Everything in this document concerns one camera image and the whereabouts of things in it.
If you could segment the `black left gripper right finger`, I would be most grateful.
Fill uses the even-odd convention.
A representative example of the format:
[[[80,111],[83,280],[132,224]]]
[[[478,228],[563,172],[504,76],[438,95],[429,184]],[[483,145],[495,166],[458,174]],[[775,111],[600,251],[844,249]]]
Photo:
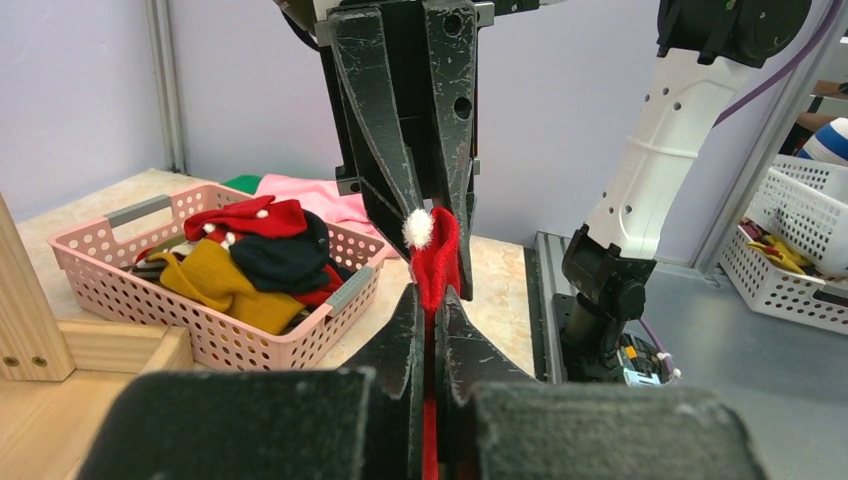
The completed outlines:
[[[453,289],[435,320],[438,473],[444,479],[764,479],[740,415],[689,387],[546,384],[513,364],[462,377],[484,340]]]

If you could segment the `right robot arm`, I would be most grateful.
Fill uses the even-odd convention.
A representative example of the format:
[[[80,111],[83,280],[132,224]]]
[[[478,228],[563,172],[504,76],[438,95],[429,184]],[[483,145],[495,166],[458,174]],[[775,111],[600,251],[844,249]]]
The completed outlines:
[[[473,296],[478,37],[536,1],[282,1],[321,58],[344,163],[344,194],[413,264],[447,262]],[[625,325],[644,311],[668,212],[736,92],[804,25],[807,1],[663,1],[657,61],[635,130],[562,269],[576,304],[560,336],[566,376],[622,382]]]

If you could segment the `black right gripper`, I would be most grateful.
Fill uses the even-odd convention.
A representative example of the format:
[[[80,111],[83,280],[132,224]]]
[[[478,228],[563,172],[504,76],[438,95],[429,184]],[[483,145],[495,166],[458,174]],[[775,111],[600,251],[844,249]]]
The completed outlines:
[[[538,1],[282,1],[320,56],[342,151],[343,195],[361,194],[396,249],[407,217],[440,199],[459,225],[461,298],[474,297],[470,234],[477,153],[478,37]]]

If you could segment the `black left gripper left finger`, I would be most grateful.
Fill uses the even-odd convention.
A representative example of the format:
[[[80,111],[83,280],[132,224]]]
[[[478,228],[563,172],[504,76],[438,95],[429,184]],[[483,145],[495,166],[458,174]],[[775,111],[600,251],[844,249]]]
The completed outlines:
[[[418,479],[424,314],[407,286],[342,366],[156,372],[109,410],[83,479]]]

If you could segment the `red santa sock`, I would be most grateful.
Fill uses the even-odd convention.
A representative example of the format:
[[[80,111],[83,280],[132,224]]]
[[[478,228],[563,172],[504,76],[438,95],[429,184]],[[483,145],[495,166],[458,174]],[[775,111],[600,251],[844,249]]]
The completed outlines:
[[[449,286],[460,288],[459,240],[456,217],[444,207],[418,209],[406,219],[404,238],[409,268],[424,311],[424,399],[422,413],[423,479],[440,477],[435,374],[435,315]]]

